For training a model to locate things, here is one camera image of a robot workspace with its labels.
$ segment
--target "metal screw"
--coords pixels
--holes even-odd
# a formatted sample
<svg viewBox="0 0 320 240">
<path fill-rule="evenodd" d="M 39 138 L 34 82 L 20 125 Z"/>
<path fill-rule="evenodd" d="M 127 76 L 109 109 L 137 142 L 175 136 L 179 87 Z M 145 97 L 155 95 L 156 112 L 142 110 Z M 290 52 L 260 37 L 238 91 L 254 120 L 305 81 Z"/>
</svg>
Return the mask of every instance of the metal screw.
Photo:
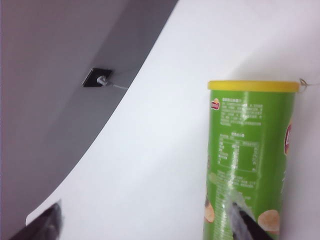
<svg viewBox="0 0 320 240">
<path fill-rule="evenodd" d="M 108 80 L 106 76 L 100 76 L 96 79 L 96 82 L 98 84 L 101 84 L 102 86 L 106 86 L 108 84 Z"/>
</svg>

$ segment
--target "brand logo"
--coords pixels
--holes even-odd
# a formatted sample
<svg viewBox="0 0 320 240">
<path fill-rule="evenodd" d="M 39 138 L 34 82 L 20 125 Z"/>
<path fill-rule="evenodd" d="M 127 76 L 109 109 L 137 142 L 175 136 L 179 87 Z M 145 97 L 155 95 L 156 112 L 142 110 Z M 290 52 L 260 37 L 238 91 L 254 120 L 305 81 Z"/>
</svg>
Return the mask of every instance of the brand logo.
<svg viewBox="0 0 320 240">
<path fill-rule="evenodd" d="M 220 108 L 220 102 L 219 102 L 218 98 L 215 98 L 215 99 L 211 102 L 211 109 L 219 110 L 219 108 Z"/>
<path fill-rule="evenodd" d="M 290 135 L 291 135 L 291 121 L 289 123 L 289 126 L 286 129 L 285 132 L 285 138 L 284 138 L 284 154 L 287 155 L 289 152 L 289 145 L 290 145 Z"/>
</svg>

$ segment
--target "string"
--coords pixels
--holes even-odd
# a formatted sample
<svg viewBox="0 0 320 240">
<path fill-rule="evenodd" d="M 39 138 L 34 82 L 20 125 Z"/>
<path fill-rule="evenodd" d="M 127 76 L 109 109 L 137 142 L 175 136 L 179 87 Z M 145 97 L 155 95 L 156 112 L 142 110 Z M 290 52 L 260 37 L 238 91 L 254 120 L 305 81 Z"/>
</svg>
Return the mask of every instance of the string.
<svg viewBox="0 0 320 240">
<path fill-rule="evenodd" d="M 319 86 L 320 85 L 320 82 L 318 82 L 318 83 L 307 83 L 302 78 L 299 78 L 299 81 L 300 81 L 300 85 L 304 87 L 301 91 L 299 91 L 299 93 L 303 93 L 307 89 L 307 87 L 309 87 L 309 86 Z"/>
<path fill-rule="evenodd" d="M 112 85 L 113 87 L 115 87 L 115 88 L 123 89 L 123 90 L 128 90 L 128 88 L 127 88 L 127 87 L 119 86 L 119 85 L 113 84 L 112 82 L 109 82 L 109 83 L 111 83 L 111 85 Z"/>
</svg>

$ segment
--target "yellow lid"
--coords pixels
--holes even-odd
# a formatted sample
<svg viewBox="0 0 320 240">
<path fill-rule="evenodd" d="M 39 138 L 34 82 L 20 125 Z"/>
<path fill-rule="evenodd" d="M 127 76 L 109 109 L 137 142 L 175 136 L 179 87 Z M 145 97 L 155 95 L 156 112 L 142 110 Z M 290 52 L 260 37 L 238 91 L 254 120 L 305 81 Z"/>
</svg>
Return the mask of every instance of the yellow lid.
<svg viewBox="0 0 320 240">
<path fill-rule="evenodd" d="M 295 81 L 213 80 L 208 89 L 245 92 L 296 93 L 300 84 Z"/>
</svg>

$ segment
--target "potato chip can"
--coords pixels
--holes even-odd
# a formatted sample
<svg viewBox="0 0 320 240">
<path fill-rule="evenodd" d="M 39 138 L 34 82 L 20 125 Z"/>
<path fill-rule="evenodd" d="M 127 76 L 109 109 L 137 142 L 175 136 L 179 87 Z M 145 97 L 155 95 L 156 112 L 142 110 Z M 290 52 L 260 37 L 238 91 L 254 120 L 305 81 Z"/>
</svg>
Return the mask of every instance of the potato chip can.
<svg viewBox="0 0 320 240">
<path fill-rule="evenodd" d="M 272 239 L 280 230 L 282 192 L 299 83 L 213 80 L 203 240 L 233 240 L 225 202 L 242 194 Z"/>
</svg>

